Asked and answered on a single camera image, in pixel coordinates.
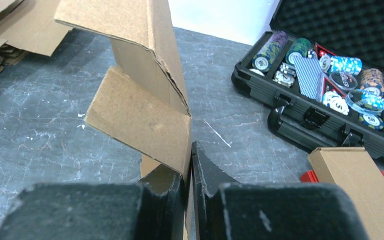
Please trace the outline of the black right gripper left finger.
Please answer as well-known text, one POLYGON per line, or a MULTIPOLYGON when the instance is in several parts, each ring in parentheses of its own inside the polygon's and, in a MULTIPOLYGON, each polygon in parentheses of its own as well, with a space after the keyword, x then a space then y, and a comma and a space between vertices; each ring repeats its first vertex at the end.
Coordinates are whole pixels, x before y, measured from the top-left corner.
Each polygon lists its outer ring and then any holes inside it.
POLYGON ((24 189, 0 240, 180 240, 184 181, 159 165, 132 183, 42 183, 24 189))

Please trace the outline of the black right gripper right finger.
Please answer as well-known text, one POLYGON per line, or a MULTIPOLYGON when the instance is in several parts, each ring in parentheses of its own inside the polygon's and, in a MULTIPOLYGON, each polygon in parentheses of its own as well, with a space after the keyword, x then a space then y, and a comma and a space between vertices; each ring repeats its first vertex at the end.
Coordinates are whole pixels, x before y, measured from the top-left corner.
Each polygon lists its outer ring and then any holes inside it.
POLYGON ((191 146, 199 240, 367 240, 351 198, 329 183, 244 184, 191 146))

